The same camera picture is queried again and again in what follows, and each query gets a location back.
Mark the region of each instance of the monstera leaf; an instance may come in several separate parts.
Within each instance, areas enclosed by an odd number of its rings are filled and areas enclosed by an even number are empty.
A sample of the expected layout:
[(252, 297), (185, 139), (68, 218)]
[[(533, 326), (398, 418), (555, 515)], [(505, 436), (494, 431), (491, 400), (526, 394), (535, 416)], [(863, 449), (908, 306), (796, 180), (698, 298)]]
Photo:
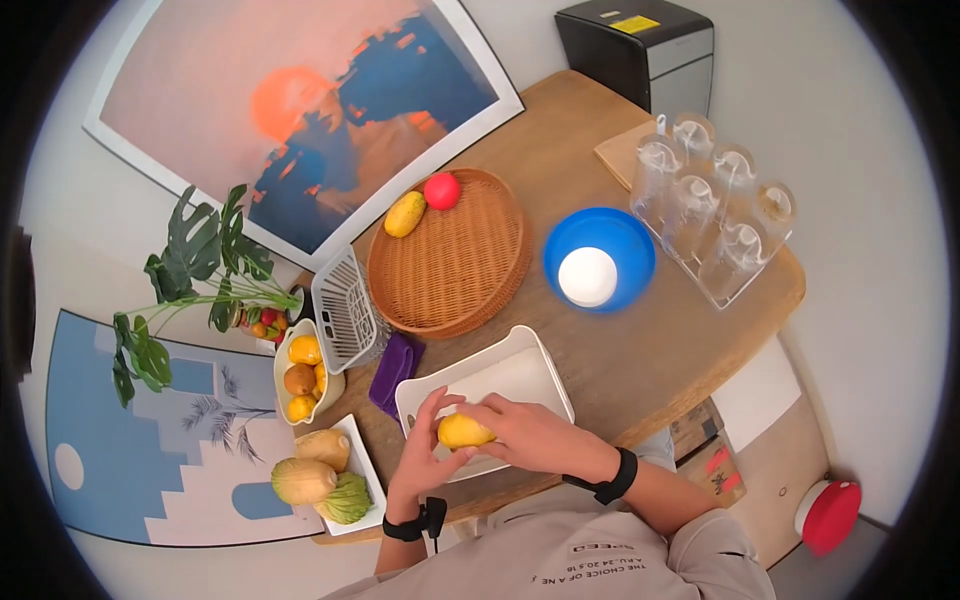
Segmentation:
[(266, 281), (274, 271), (270, 251), (254, 244), (243, 235), (243, 215), (240, 200), (247, 193), (247, 185), (237, 185), (227, 194), (227, 202), (220, 211), (220, 252), (227, 274), (249, 274), (257, 281)]
[(160, 256), (178, 290), (192, 291), (191, 279), (206, 281), (220, 266), (220, 215), (209, 204), (200, 204), (183, 218), (196, 189), (186, 188), (174, 207), (167, 225), (167, 247)]
[[(116, 351), (113, 354), (113, 385), (120, 404), (126, 408), (133, 398), (133, 379), (142, 380), (148, 388), (159, 392), (169, 387), (173, 381), (170, 371), (170, 353), (160, 342), (150, 337), (147, 329), (147, 320), (137, 315), (133, 319), (133, 329), (130, 328), (130, 319), (123, 313), (113, 315), (113, 334), (116, 339)], [(130, 366), (123, 350), (130, 356)]]
[(173, 276), (167, 271), (166, 265), (163, 264), (163, 260), (156, 254), (151, 254), (147, 258), (143, 272), (150, 276), (150, 282), (154, 284), (157, 304), (198, 296), (192, 285), (186, 288), (178, 287)]
[(220, 282), (220, 289), (217, 290), (217, 296), (222, 300), (210, 304), (210, 316), (206, 318), (206, 326), (213, 324), (221, 333), (227, 333), (230, 329), (230, 308), (236, 303), (236, 300), (230, 297), (232, 291), (229, 278), (224, 277)]

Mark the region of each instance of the round woven tray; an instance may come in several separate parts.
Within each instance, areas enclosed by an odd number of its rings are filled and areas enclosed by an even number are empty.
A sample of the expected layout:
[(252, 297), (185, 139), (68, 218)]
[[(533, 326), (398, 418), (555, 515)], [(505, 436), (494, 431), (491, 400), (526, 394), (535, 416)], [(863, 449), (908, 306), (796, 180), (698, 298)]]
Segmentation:
[[(533, 255), (530, 224), (506, 183), (480, 169), (448, 173), (460, 182), (460, 202), (450, 210), (428, 206), (399, 239), (381, 221), (367, 260), (377, 310), (424, 338), (452, 338), (489, 321), (513, 297)], [(422, 192), (425, 184), (410, 189)]]

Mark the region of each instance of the palm tree drawing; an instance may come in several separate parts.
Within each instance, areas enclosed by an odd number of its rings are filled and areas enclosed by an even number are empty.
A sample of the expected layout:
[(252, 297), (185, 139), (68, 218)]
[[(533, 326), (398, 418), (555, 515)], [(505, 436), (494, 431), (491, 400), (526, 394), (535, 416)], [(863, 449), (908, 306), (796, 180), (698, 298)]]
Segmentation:
[[(224, 365), (220, 368), (220, 374), (224, 378), (224, 391), (233, 401), (222, 403), (213, 396), (197, 396), (194, 398), (192, 406), (193, 412), (180, 420), (180, 425), (184, 431), (190, 431), (194, 427), (210, 417), (210, 440), (214, 445), (221, 444), (224, 451), (233, 454), (234, 448), (240, 452), (251, 463), (256, 461), (263, 462), (263, 459), (253, 449), (250, 438), (247, 436), (247, 423), (251, 420), (273, 415), (274, 409), (254, 408), (240, 399), (240, 380), (230, 372), (230, 368)], [(230, 429), (233, 427), (233, 421), (237, 418), (245, 419), (243, 425), (236, 431), (236, 437)]]

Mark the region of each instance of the yellow label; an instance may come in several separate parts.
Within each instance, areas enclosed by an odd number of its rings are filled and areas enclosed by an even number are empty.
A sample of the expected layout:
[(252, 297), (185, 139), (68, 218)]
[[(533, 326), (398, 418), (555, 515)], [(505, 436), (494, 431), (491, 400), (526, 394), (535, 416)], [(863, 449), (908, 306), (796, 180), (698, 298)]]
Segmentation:
[(616, 30), (623, 32), (624, 34), (635, 34), (636, 32), (642, 32), (647, 29), (653, 29), (659, 27), (659, 22), (648, 19), (645, 16), (632, 16), (629, 19), (623, 19), (622, 21), (616, 21), (610, 24)]

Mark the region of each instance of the purple cloth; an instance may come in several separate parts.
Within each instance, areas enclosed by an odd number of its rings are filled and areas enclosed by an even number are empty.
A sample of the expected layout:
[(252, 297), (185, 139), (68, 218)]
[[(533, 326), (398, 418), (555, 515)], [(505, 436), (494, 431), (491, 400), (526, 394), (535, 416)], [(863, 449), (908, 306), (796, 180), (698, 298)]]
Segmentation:
[(400, 423), (396, 411), (396, 386), (417, 371), (423, 356), (422, 342), (394, 332), (380, 358), (380, 366), (370, 384), (370, 402)]

